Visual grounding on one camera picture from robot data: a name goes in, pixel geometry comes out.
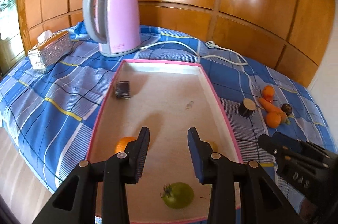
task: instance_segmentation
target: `electric kettle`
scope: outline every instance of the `electric kettle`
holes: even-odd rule
[[[141,45],[140,14],[137,0],[83,0],[84,25],[107,57],[136,51]]]

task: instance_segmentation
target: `metal rivet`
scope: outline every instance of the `metal rivet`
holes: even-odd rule
[[[221,155],[219,153],[212,153],[211,154],[211,158],[212,159],[220,159],[221,158]]]
[[[117,154],[117,158],[119,159],[123,159],[123,158],[126,158],[127,157],[127,154],[125,152],[120,152]]]
[[[251,168],[257,168],[257,167],[258,167],[258,163],[257,163],[256,161],[250,161],[250,162],[249,162],[249,166],[250,166]]]
[[[89,162],[87,160],[82,160],[82,161],[79,162],[79,166],[80,167],[86,167],[86,166],[88,166],[88,163]]]

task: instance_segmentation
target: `bed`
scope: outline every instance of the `bed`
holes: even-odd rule
[[[235,66],[216,58],[199,58],[179,44],[163,44],[108,58],[89,39],[83,22],[68,30],[74,51],[50,72],[34,72],[26,58],[0,83],[1,125],[27,166],[51,193],[85,158],[102,100],[124,59],[200,63],[228,116],[243,161],[258,161],[296,210],[303,196],[275,174],[274,157],[257,145],[261,134],[272,135],[277,129],[266,126],[266,112],[259,107],[249,118],[240,116],[238,106],[242,100],[249,98],[259,105],[261,90],[268,84],[273,86],[274,104],[280,107],[289,103],[293,107],[291,124],[281,124],[278,131],[336,152],[328,125],[307,89],[250,58],[246,58],[248,65]],[[181,32],[141,26],[140,34],[143,44],[180,41],[201,56],[214,54],[240,61],[236,54],[209,49],[202,41]]]

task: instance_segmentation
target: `white wall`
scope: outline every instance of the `white wall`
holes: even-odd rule
[[[322,110],[330,131],[338,143],[338,0],[336,0],[331,37],[322,63],[308,90]]]

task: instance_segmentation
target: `tray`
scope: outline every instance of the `tray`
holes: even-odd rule
[[[117,99],[117,81],[130,81],[131,98]],[[91,163],[114,155],[117,141],[150,130],[143,175],[137,185],[126,185],[132,223],[196,222],[207,217],[210,185],[195,177],[187,131],[196,127],[201,140],[215,141],[218,152],[242,162],[232,129],[202,66],[195,63],[124,60],[117,70],[98,114],[87,160]],[[184,209],[168,208],[160,197],[163,186],[185,182],[194,190],[193,202]],[[101,216],[99,183],[96,215]],[[239,206],[236,187],[236,206]]]

